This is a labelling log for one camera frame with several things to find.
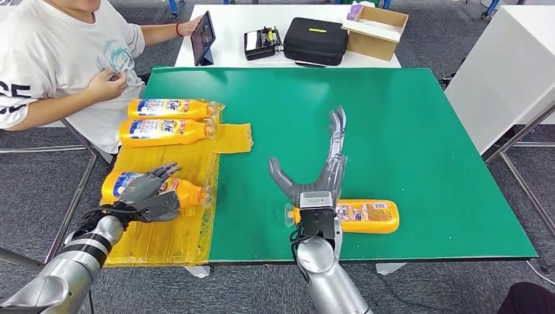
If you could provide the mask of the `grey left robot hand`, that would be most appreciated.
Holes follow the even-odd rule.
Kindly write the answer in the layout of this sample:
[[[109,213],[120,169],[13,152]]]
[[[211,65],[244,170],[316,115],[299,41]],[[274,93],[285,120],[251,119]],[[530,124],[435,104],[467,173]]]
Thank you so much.
[[[132,205],[152,198],[159,193],[166,180],[179,170],[181,170],[181,167],[176,162],[171,162],[136,177],[120,193],[118,201],[126,205]]]

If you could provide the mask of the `person's right hand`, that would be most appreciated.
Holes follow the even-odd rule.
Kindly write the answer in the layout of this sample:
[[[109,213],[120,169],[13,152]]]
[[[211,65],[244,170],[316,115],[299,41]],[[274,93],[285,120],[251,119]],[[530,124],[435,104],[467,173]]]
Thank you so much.
[[[108,68],[98,73],[90,81],[84,93],[96,103],[117,98],[125,91],[126,87],[126,75],[123,72],[114,72]]]

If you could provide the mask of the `person's left hand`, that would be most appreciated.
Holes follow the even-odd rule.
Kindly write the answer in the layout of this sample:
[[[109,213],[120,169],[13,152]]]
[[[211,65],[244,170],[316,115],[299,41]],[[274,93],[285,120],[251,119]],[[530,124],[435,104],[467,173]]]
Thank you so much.
[[[178,23],[176,25],[176,32],[180,37],[191,36],[192,33],[198,27],[198,24],[202,21],[203,16],[197,16],[195,19],[189,20],[187,22]]]

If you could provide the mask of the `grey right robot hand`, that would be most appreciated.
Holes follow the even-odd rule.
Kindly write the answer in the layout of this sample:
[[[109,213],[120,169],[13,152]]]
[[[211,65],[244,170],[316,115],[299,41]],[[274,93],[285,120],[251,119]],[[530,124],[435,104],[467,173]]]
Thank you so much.
[[[332,204],[335,205],[340,196],[344,170],[347,157],[342,154],[344,146],[346,114],[342,106],[330,112],[331,133],[330,147],[327,159],[318,178],[310,184],[298,184],[282,169],[277,158],[268,159],[269,174],[278,187],[288,197],[289,201],[297,207],[300,206],[300,195],[303,192],[331,193]]]

